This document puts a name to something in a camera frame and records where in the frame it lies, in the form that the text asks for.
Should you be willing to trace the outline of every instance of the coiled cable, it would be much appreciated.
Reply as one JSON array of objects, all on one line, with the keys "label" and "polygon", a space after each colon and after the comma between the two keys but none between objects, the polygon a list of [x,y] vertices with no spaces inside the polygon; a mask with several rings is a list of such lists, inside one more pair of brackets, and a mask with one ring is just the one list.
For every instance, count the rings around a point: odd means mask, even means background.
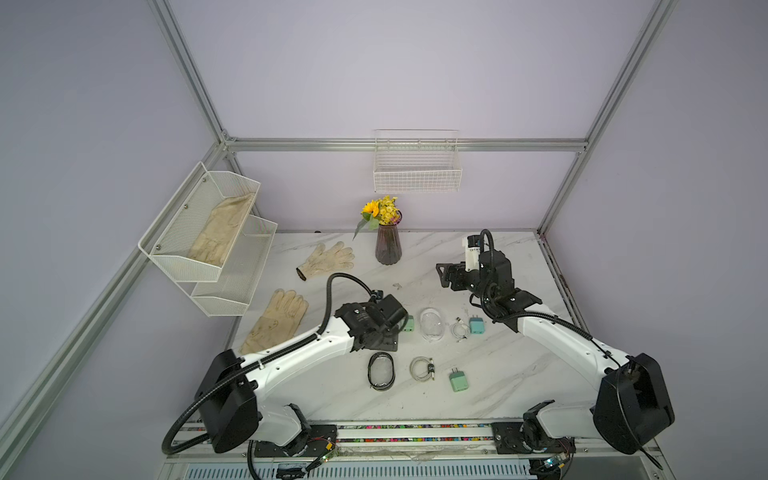
[{"label": "coiled cable", "polygon": [[[374,383],[371,379],[371,367],[373,367],[373,363],[377,359],[388,359],[389,363],[392,364],[392,378],[385,383]],[[395,383],[395,360],[392,359],[392,356],[389,355],[387,352],[376,352],[373,355],[371,355],[371,360],[368,361],[368,383],[373,387],[374,390],[377,390],[379,392],[384,392],[386,390],[389,390],[389,388]]]},{"label": "coiled cable", "polygon": [[451,325],[451,335],[453,335],[454,338],[456,338],[459,342],[469,338],[470,331],[471,330],[469,329],[469,325],[462,322],[461,320],[457,320],[456,323]]},{"label": "coiled cable", "polygon": [[[415,367],[421,362],[425,362],[427,364],[427,371],[424,375],[417,375],[415,372]],[[426,382],[430,378],[433,380],[435,379],[435,364],[432,363],[432,359],[428,359],[425,356],[417,356],[411,360],[411,366],[409,367],[409,370],[411,372],[411,376],[416,382]]]}]

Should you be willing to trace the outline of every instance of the sunflower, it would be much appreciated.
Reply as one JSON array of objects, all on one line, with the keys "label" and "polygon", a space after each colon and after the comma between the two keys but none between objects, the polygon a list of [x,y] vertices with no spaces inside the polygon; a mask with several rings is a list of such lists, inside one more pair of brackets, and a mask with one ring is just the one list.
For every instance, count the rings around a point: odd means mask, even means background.
[{"label": "sunflower", "polygon": [[363,208],[362,212],[364,214],[371,214],[371,217],[377,217],[379,216],[379,202],[373,201],[368,202]]}]

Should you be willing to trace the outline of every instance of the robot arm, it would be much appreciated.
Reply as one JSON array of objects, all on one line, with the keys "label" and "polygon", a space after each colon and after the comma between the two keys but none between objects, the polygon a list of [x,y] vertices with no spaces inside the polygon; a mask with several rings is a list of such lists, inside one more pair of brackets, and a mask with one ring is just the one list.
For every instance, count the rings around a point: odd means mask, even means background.
[{"label": "robot arm", "polygon": [[[674,412],[658,363],[641,353],[630,356],[556,317],[541,300],[515,287],[511,264],[494,249],[488,230],[462,240],[465,261],[438,263],[442,286],[468,290],[469,302],[494,323],[530,337],[572,366],[598,391],[595,402],[542,402],[524,415],[527,442],[558,437],[602,437],[619,452],[635,453],[674,422]],[[477,297],[479,303],[473,303]]]},{"label": "robot arm", "polygon": [[[330,285],[337,277],[356,281],[370,298],[364,303],[345,303],[330,317]],[[309,424],[295,405],[271,402],[271,392],[279,384],[333,357],[359,349],[397,350],[397,336],[408,312],[394,296],[371,291],[346,273],[331,275],[326,288],[329,303],[317,330],[241,358],[230,349],[211,363],[196,402],[187,411],[199,404],[200,417],[216,453],[227,452],[246,440],[272,442],[291,455],[300,451],[309,438]],[[167,454],[191,446],[170,444],[175,427],[164,440]]]}]

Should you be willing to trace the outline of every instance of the ventilation grille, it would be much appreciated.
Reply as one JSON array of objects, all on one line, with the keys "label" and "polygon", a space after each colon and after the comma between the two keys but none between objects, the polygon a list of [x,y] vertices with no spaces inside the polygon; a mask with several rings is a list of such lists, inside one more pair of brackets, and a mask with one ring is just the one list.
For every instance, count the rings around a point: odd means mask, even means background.
[{"label": "ventilation grille", "polygon": [[[257,462],[256,472],[263,480],[274,480],[280,463]],[[517,458],[489,460],[435,460],[431,462],[329,462],[312,470],[307,478],[407,478],[409,480],[501,480],[536,478],[528,473],[528,461]],[[187,470],[189,480],[230,478],[250,479],[243,464],[192,464]]]}]

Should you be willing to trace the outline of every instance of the wall-mounted basket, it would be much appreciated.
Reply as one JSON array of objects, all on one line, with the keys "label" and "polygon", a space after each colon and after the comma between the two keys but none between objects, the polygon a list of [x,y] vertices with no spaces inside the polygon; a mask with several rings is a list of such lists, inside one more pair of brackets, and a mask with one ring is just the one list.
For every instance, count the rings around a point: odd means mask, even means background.
[{"label": "wall-mounted basket", "polygon": [[373,188],[383,194],[456,192],[462,181],[456,130],[377,130]]},{"label": "wall-mounted basket", "polygon": [[139,249],[176,283],[208,316],[243,315],[250,306],[277,223],[244,214],[232,227],[232,237],[220,262],[190,258],[190,249],[204,230],[211,212],[227,198],[252,195],[242,208],[250,212],[259,182],[229,171],[208,171],[198,164],[192,174],[202,175],[160,236],[150,228]]}]

